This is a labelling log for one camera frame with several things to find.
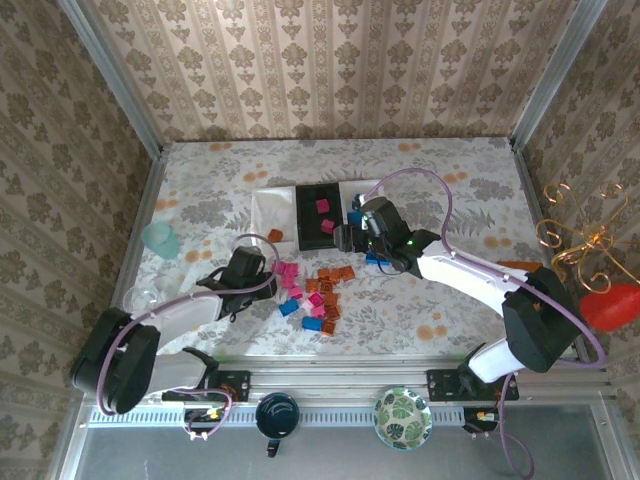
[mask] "red heart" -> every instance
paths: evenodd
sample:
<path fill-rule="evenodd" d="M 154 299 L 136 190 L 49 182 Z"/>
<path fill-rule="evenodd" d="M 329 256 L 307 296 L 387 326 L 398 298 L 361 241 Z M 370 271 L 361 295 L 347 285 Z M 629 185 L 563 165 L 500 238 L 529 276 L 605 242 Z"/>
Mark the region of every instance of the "red heart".
<path fill-rule="evenodd" d="M 640 286 L 614 283 L 607 293 L 589 293 L 580 300 L 580 311 L 598 330 L 616 330 L 640 315 Z"/>

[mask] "white tray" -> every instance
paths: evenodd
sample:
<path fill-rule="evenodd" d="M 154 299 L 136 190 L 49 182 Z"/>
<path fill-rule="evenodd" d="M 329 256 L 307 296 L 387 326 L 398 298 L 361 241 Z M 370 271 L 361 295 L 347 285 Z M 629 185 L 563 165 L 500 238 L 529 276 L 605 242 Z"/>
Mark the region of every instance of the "white tray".
<path fill-rule="evenodd" d="M 352 211 L 351 202 L 357 194 L 371 190 L 380 180 L 353 180 L 338 182 L 340 188 L 340 204 L 342 221 L 347 224 L 347 213 Z M 377 195 L 384 194 L 381 187 Z M 298 251 L 298 227 L 296 211 L 296 187 L 259 188 L 251 193 L 251 233 L 267 237 L 275 228 L 283 233 L 282 241 L 276 243 L 278 252 L 290 253 Z M 271 254 L 257 238 L 252 244 L 259 247 L 265 255 Z"/>
<path fill-rule="evenodd" d="M 296 224 L 296 188 L 260 188 L 251 193 L 251 233 L 267 237 L 275 228 L 283 233 L 276 243 L 278 252 L 288 253 L 298 249 Z M 262 253 L 269 255 L 271 249 L 257 238 L 251 239 Z"/>

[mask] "pink block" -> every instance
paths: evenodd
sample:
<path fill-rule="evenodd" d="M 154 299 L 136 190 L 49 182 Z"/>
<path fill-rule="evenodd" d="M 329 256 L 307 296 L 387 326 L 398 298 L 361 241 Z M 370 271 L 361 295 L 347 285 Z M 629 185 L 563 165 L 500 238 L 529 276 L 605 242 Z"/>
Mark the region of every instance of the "pink block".
<path fill-rule="evenodd" d="M 311 304 L 314 307 L 319 307 L 320 305 L 322 305 L 324 303 L 324 298 L 322 298 L 322 295 L 320 295 L 318 292 L 316 292 L 316 293 L 312 293 L 309 296 L 309 301 L 311 302 Z"/>
<path fill-rule="evenodd" d="M 329 201 L 326 198 L 316 200 L 316 208 L 318 213 L 327 213 L 329 211 Z"/>
<path fill-rule="evenodd" d="M 331 220 L 327 220 L 326 218 L 322 221 L 322 223 L 320 224 L 320 229 L 324 232 L 324 233 L 333 233 L 333 226 L 335 224 L 331 221 Z"/>
<path fill-rule="evenodd" d="M 283 262 L 282 260 L 280 260 L 280 263 L 278 263 L 278 271 L 276 273 L 278 275 L 283 275 L 286 266 L 287 266 L 287 262 Z M 273 265 L 271 265 L 271 271 L 273 272 L 275 268 L 276 268 L 276 262 L 273 262 Z"/>
<path fill-rule="evenodd" d="M 298 269 L 299 267 L 297 263 L 287 263 L 283 275 L 286 275 L 287 277 L 297 277 Z"/>
<path fill-rule="evenodd" d="M 311 310 L 311 316 L 316 318 L 324 318 L 324 313 L 324 305 L 320 305 Z"/>
<path fill-rule="evenodd" d="M 307 312 L 309 315 L 311 315 L 311 310 L 313 310 L 313 303 L 311 303 L 307 299 L 304 302 L 302 302 L 302 305 L 300 305 L 300 308 L 302 308 L 305 312 Z"/>
<path fill-rule="evenodd" d="M 285 276 L 283 276 L 282 277 L 282 286 L 284 288 L 293 288 L 293 287 L 296 286 L 295 281 L 296 281 L 296 279 L 293 278 L 293 277 L 285 277 Z"/>
<path fill-rule="evenodd" d="M 294 285 L 293 288 L 289 289 L 289 295 L 291 298 L 300 299 L 303 296 L 302 289 Z"/>

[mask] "cable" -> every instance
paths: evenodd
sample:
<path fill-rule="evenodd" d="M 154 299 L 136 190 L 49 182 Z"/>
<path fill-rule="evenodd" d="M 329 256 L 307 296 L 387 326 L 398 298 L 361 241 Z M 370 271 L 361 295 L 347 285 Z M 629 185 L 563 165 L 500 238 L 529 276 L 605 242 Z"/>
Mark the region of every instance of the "cable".
<path fill-rule="evenodd" d="M 201 394 L 201 393 L 216 393 L 218 395 L 224 396 L 227 399 L 227 401 L 225 403 L 225 406 L 224 406 L 224 414 L 222 415 L 222 418 L 220 419 L 218 424 L 215 427 L 213 427 L 212 429 L 210 429 L 209 431 L 203 432 L 201 434 L 201 437 L 203 439 L 205 439 L 205 440 L 207 439 L 207 437 L 210 437 L 211 435 L 216 433 L 218 431 L 218 429 L 227 421 L 227 419 L 229 418 L 229 415 L 231 414 L 231 407 L 233 406 L 233 399 L 231 398 L 231 395 L 229 395 L 229 393 L 224 391 L 224 390 L 220 390 L 220 389 L 217 389 L 217 388 L 203 388 L 203 389 L 176 388 L 173 391 L 176 392 L 176 393 L 183 393 L 183 394 L 187 394 L 187 395 Z M 195 436 L 196 432 L 191 429 L 191 425 L 196 420 L 196 418 L 198 418 L 197 415 L 191 417 L 189 419 L 189 423 L 187 424 L 187 427 L 184 429 L 185 432 L 187 432 L 192 439 L 196 438 L 196 436 Z"/>
<path fill-rule="evenodd" d="M 397 177 L 398 175 L 402 175 L 402 174 L 406 174 L 406 173 L 422 173 L 424 175 L 428 175 L 430 177 L 433 177 L 435 180 L 438 181 L 438 183 L 440 183 L 440 185 L 442 186 L 442 188 L 444 189 L 445 193 L 447 194 L 447 214 L 444 218 L 444 222 L 442 223 L 442 229 L 440 232 L 440 237 L 442 240 L 442 245 L 444 246 L 445 250 L 452 256 L 458 260 L 460 260 L 461 263 L 465 263 L 475 269 L 481 270 L 485 273 L 488 273 L 490 275 L 495 275 L 496 277 L 502 279 L 502 281 L 505 282 L 512 282 L 514 284 L 516 284 L 518 287 L 524 288 L 525 290 L 527 290 L 528 292 L 532 293 L 533 295 L 535 295 L 536 297 L 538 297 L 540 300 L 542 300 L 543 302 L 545 302 L 546 304 L 550 305 L 551 307 L 553 307 L 556 311 L 558 311 L 559 313 L 561 313 L 562 315 L 564 315 L 569 321 L 571 321 L 576 327 L 578 327 L 578 329 L 585 335 L 585 337 L 587 337 L 589 339 L 589 342 L 591 342 L 591 344 L 593 345 L 593 348 L 595 349 L 598 358 L 595 362 L 592 363 L 582 363 L 582 362 L 573 362 L 573 361 L 568 361 L 568 360 L 558 360 L 559 363 L 564 364 L 564 365 L 572 365 L 575 367 L 579 367 L 579 368 L 602 368 L 604 366 L 604 362 L 606 359 L 606 354 L 604 352 L 604 349 L 602 348 L 602 345 L 600 344 L 600 342 L 598 341 L 598 339 L 595 337 L 595 335 L 587 328 L 587 326 L 582 323 L 580 321 L 580 319 L 578 317 L 576 317 L 573 313 L 571 313 L 569 310 L 567 310 L 565 307 L 563 307 L 562 305 L 560 305 L 558 302 L 556 302 L 555 300 L 553 300 L 552 298 L 550 298 L 549 296 L 545 295 L 544 293 L 540 292 L 537 288 L 523 282 L 522 280 L 518 279 L 518 278 L 514 278 L 510 275 L 505 275 L 504 272 L 501 272 L 500 270 L 490 267 L 488 265 L 484 265 L 482 263 L 476 262 L 475 260 L 471 259 L 471 258 L 467 258 L 464 255 L 459 254 L 458 252 L 455 252 L 453 250 L 453 248 L 451 247 L 451 245 L 449 245 L 449 242 L 447 241 L 447 231 L 448 231 L 448 227 L 449 227 L 449 220 L 451 219 L 451 215 L 452 215 L 452 211 L 453 211 L 453 195 L 451 194 L 451 190 L 449 189 L 449 186 L 446 184 L 446 182 L 437 174 L 435 174 L 434 172 L 431 172 L 429 170 L 425 170 L 424 168 L 405 168 L 403 170 L 398 170 L 397 172 L 392 173 L 391 175 L 386 176 L 385 178 L 383 178 L 382 180 L 380 180 L 378 182 L 378 184 L 373 187 L 368 193 L 366 193 L 363 197 L 363 202 L 368 200 L 369 197 L 371 195 L 373 195 L 383 184 L 385 184 L 386 182 L 388 182 L 389 180 L 391 180 L 394 177 Z M 513 378 L 513 373 L 510 373 L 505 382 L 504 385 L 502 387 L 502 394 L 500 396 L 500 403 L 498 405 L 498 416 L 499 416 L 499 424 L 500 424 L 500 441 L 502 443 L 502 449 L 504 451 L 504 455 L 507 459 L 507 462 L 509 463 L 509 466 L 511 467 L 511 469 L 514 471 L 514 473 L 520 477 L 523 480 L 530 480 L 534 473 L 535 473 L 535 464 L 533 462 L 533 456 L 531 455 L 531 452 L 529 451 L 529 449 L 526 447 L 526 445 L 519 440 L 517 437 L 508 434 L 505 431 L 505 421 L 504 421 L 504 410 L 505 410 L 505 400 L 506 400 L 506 394 L 507 394 L 507 389 L 509 387 L 509 382 L 511 381 L 511 378 Z M 527 454 L 527 456 L 529 457 L 529 462 L 531 464 L 531 470 L 524 474 L 522 473 L 520 470 L 518 470 L 515 467 L 515 462 L 513 461 L 513 457 L 511 456 L 511 452 L 509 451 L 508 447 L 507 447 L 507 438 L 513 440 L 514 442 L 516 442 L 523 450 L 524 452 Z"/>
<path fill-rule="evenodd" d="M 571 313 L 569 310 L 567 310 L 565 307 L 560 305 L 558 302 L 556 302 L 555 300 L 553 300 L 549 296 L 547 296 L 544 293 L 540 292 L 537 288 L 532 287 L 531 285 L 523 282 L 522 280 L 520 280 L 518 278 L 514 278 L 514 277 L 512 277 L 510 275 L 505 275 L 504 272 L 502 272 L 502 271 L 500 271 L 500 270 L 498 270 L 496 268 L 490 267 L 488 265 L 484 265 L 484 264 L 482 264 L 480 262 L 476 262 L 475 260 L 473 260 L 471 258 L 467 258 L 464 255 L 462 255 L 462 254 L 460 254 L 458 252 L 455 252 L 453 250 L 453 248 L 451 247 L 451 245 L 449 245 L 449 242 L 447 241 L 447 230 L 448 230 L 448 227 L 449 227 L 449 221 L 451 220 L 451 215 L 452 215 L 452 211 L 453 211 L 453 195 L 451 194 L 451 190 L 449 189 L 449 186 L 446 184 L 446 182 L 441 177 L 439 177 L 437 174 L 435 174 L 435 173 L 433 173 L 433 172 L 431 172 L 429 170 L 425 170 L 424 168 L 405 168 L 403 170 L 398 170 L 397 172 L 394 172 L 391 175 L 388 175 L 385 178 L 383 178 L 382 180 L 380 180 L 375 187 L 373 187 L 368 193 L 366 193 L 364 195 L 364 201 L 368 200 L 369 197 L 371 195 L 373 195 L 383 184 L 385 184 L 386 182 L 388 182 L 392 178 L 397 177 L 398 175 L 405 174 L 405 173 L 422 173 L 424 175 L 431 176 L 435 180 L 437 180 L 438 183 L 440 183 L 440 185 L 442 185 L 442 188 L 444 189 L 445 193 L 447 194 L 447 200 L 448 200 L 447 214 L 445 215 L 444 222 L 442 223 L 442 229 L 440 231 L 440 237 L 441 237 L 441 240 L 442 240 L 442 245 L 444 246 L 445 250 L 451 256 L 455 256 L 455 258 L 460 260 L 462 263 L 466 263 L 467 265 L 469 265 L 471 267 L 474 267 L 475 269 L 481 270 L 481 271 L 483 271 L 485 273 L 488 273 L 490 275 L 494 275 L 494 276 L 500 278 L 502 281 L 515 283 L 519 287 L 524 288 L 528 292 L 530 292 L 533 295 L 535 295 L 536 297 L 538 297 L 543 302 L 547 303 L 548 305 L 550 305 L 551 307 L 556 309 L 558 312 L 560 312 L 562 315 L 564 315 L 569 321 L 571 321 L 571 323 L 573 323 L 576 327 L 578 327 L 578 329 L 584 334 L 584 336 L 589 339 L 589 342 L 593 345 L 593 348 L 595 349 L 595 351 L 596 351 L 596 353 L 598 355 L 598 359 L 595 362 L 588 363 L 588 364 L 585 364 L 585 363 L 582 363 L 582 362 L 573 362 L 573 361 L 568 361 L 568 360 L 558 360 L 559 363 L 564 364 L 564 365 L 574 365 L 574 366 L 578 366 L 578 367 L 581 367 L 581 368 L 602 368 L 602 367 L 604 367 L 604 363 L 605 363 L 605 360 L 606 360 L 606 354 L 604 352 L 604 349 L 602 348 L 602 345 L 600 344 L 598 339 L 595 337 L 595 335 L 587 328 L 587 326 L 584 323 L 582 323 L 582 321 L 580 321 L 580 319 L 578 317 L 576 317 L 573 313 Z"/>
<path fill-rule="evenodd" d="M 109 350 L 107 351 L 107 354 L 104 357 L 102 368 L 100 369 L 100 375 L 98 376 L 98 385 L 96 386 L 96 397 L 97 397 L 96 402 L 98 404 L 98 409 L 103 415 L 106 415 L 109 417 L 116 415 L 116 412 L 112 412 L 111 410 L 108 410 L 104 403 L 104 398 L 103 398 L 104 384 L 107 378 L 107 373 L 109 371 L 109 365 L 111 365 L 111 361 L 113 360 L 113 356 L 115 355 L 116 351 L 118 350 L 118 347 L 120 346 L 124 338 L 136 325 L 138 325 L 140 322 L 143 322 L 149 318 L 153 318 L 154 316 L 164 312 L 165 310 L 168 310 L 169 308 L 175 307 L 176 305 L 180 305 L 182 303 L 189 302 L 196 298 L 209 298 L 209 297 L 215 298 L 215 297 L 219 297 L 220 295 L 239 295 L 242 293 L 252 293 L 266 287 L 273 281 L 273 279 L 276 277 L 276 271 L 278 269 L 278 266 L 280 265 L 280 256 L 278 255 L 278 249 L 276 248 L 276 246 L 273 243 L 271 243 L 269 240 L 267 240 L 265 237 L 261 235 L 256 235 L 254 233 L 245 233 L 245 234 L 239 235 L 231 244 L 231 250 L 232 251 L 235 250 L 236 245 L 240 240 L 244 238 L 249 238 L 249 237 L 262 240 L 267 245 L 269 245 L 269 247 L 271 247 L 271 249 L 273 250 L 273 253 L 275 255 L 276 268 L 274 269 L 271 276 L 261 284 L 256 285 L 255 287 L 238 288 L 235 290 L 216 290 L 216 291 L 210 291 L 210 292 L 197 292 L 197 293 L 183 295 L 182 297 L 169 300 L 168 302 L 165 302 L 162 305 L 159 305 L 158 307 L 152 310 L 149 310 L 146 313 L 143 313 L 139 317 L 132 319 L 127 325 L 125 325 L 122 328 L 122 330 L 120 330 L 120 333 L 118 333 L 116 338 L 113 340 L 113 343 L 109 347 Z"/>
<path fill-rule="evenodd" d="M 502 393 L 500 394 L 500 403 L 498 404 L 498 424 L 500 425 L 500 442 L 502 443 L 502 450 L 504 451 L 504 456 L 507 459 L 507 463 L 511 467 L 511 470 L 513 470 L 513 472 L 521 479 L 530 480 L 531 478 L 533 478 L 533 475 L 535 474 L 535 470 L 536 470 L 535 463 L 533 462 L 533 455 L 531 455 L 531 452 L 529 451 L 527 446 L 522 442 L 522 440 L 520 440 L 519 438 L 513 435 L 508 434 L 505 431 L 505 426 L 504 426 L 504 422 L 505 422 L 504 402 L 507 399 L 507 390 L 509 389 L 509 383 L 511 382 L 512 378 L 513 378 L 513 373 L 510 373 L 509 375 L 507 375 L 507 378 L 504 380 L 504 385 L 502 385 Z M 527 454 L 527 457 L 529 457 L 529 463 L 531 464 L 531 469 L 529 470 L 529 473 L 522 473 L 520 470 L 516 468 L 516 463 L 514 462 L 513 457 L 511 456 L 509 447 L 507 447 L 507 438 L 510 438 L 511 440 L 516 442 L 520 446 L 520 448 L 522 448 L 522 450 L 524 450 L 524 452 Z"/>

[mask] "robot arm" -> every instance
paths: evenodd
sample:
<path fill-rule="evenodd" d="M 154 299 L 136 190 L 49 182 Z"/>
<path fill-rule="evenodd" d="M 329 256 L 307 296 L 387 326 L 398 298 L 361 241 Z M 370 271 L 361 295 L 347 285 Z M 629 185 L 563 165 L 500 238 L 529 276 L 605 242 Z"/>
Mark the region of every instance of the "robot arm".
<path fill-rule="evenodd" d="M 505 321 L 506 338 L 475 351 L 468 359 L 471 371 L 484 383 L 523 368 L 546 372 L 580 333 L 554 308 L 529 291 L 507 281 L 513 277 L 550 296 L 579 316 L 578 310 L 555 273 L 540 268 L 534 273 L 509 269 L 464 253 L 479 265 L 504 272 L 504 278 L 456 258 L 439 235 L 427 230 L 411 231 L 393 203 L 377 197 L 360 207 L 363 223 L 334 231 L 343 252 L 382 255 L 400 272 L 444 283 L 491 307 Z"/>
<path fill-rule="evenodd" d="M 258 249 L 239 247 L 229 264 L 197 282 L 185 297 L 170 300 L 153 310 L 126 334 L 109 364 L 103 404 L 126 413 L 145 396 L 175 388 L 216 388 L 218 362 L 195 349 L 173 355 L 157 351 L 180 335 L 206 323 L 230 318 L 254 300 L 271 298 L 277 286 L 264 271 L 265 258 Z M 254 291 L 229 294 L 238 289 Z M 131 315 L 118 308 L 104 311 L 71 369 L 72 384 L 88 394 L 97 391 L 100 370 L 116 337 L 130 328 Z"/>

